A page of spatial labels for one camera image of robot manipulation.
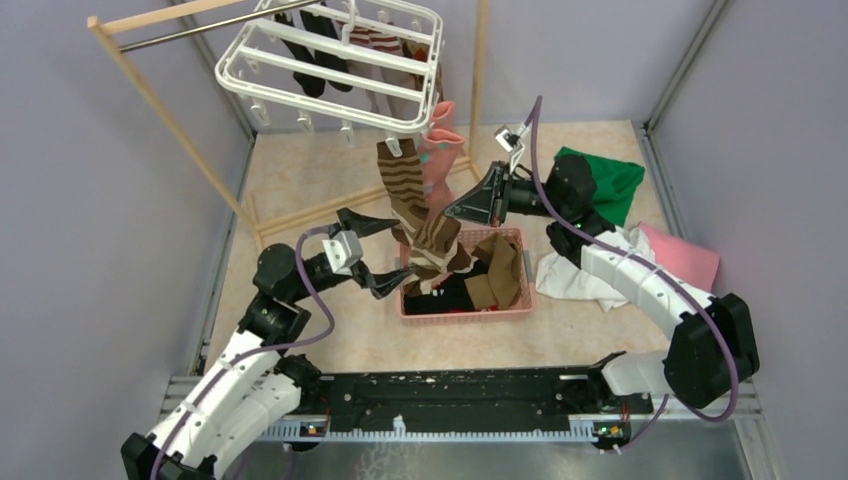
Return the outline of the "brown striped sock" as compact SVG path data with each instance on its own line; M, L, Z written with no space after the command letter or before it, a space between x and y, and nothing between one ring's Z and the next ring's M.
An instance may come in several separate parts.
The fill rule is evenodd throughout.
M417 281L406 288L409 295L428 295L449 274L468 273L474 259L459 242L461 223L439 213L426 221L411 237L409 264Z
M391 229L391 234L398 242L409 245L416 231L426 222L429 209L415 141L400 139L398 146L401 155L395 157L386 141L378 142L377 166L392 214L400 221Z

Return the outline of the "white plastic clip hanger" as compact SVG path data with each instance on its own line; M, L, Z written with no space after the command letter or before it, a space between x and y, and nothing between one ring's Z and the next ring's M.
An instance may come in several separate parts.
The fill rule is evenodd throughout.
M279 7L281 1L260 1L256 10ZM338 120L348 141L355 126L366 126L340 119L334 108L342 105L371 108L366 93L358 89L340 91L332 81L341 70L339 20L351 15L348 1L337 5L322 1L312 7L325 7L341 18L332 19L310 13L303 8L244 23L215 66L219 85L241 99L251 102L253 115L261 126L268 127L270 104L290 107L297 112L297 124L305 132L314 130L314 116ZM433 9L409 1L356 1L354 14L361 19L390 23L389 32L402 38L402 52L408 58L427 59L436 64L431 80L420 85L433 89L432 107L440 100L438 79L443 42L444 21ZM400 154L398 142L405 136L423 134L430 129L430 119L421 130L401 133L381 127L394 155Z

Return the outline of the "pink sock with teal spots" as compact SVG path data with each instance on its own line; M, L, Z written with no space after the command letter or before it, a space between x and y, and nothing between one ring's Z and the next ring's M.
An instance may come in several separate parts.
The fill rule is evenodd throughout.
M430 119L430 132L434 133L436 130L454 132L455 110L456 103L454 101L440 101L437 103L433 108Z

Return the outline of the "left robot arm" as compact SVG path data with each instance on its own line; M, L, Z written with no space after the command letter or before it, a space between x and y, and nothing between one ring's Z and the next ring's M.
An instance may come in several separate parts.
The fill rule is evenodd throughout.
M362 239L399 225L348 208L336 222L302 233L295 246L275 243L257 259L257 292L227 345L183 400L147 434L134 433L120 453L130 479L219 479L272 424L319 404L320 376L287 351L317 343L336 320L321 298L347 281L382 299L412 273L375 274Z

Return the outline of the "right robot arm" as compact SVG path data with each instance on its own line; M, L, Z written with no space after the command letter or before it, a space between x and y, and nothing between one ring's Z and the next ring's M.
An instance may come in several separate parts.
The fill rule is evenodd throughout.
M593 207L595 191L580 155L557 158L544 181L495 162L445 213L492 227L509 213L551 218L546 234L554 250L622 294L665 334L665 351L603 361L601 375L586 385L594 409L612 412L633 394L673 395L693 410L728 395L733 409L742 381L760 367L748 305L735 294L702 290L638 253Z

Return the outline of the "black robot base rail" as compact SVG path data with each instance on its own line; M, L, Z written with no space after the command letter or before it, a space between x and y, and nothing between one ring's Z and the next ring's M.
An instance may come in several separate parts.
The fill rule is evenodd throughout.
M617 396L601 365L527 369L323 373L302 355L257 381L216 382L202 405L234 392L232 410L192 412L183 398L155 428L186 465L217 468L258 440L297 450L331 442L588 443L603 452L633 440L630 421L653 416L659 395Z

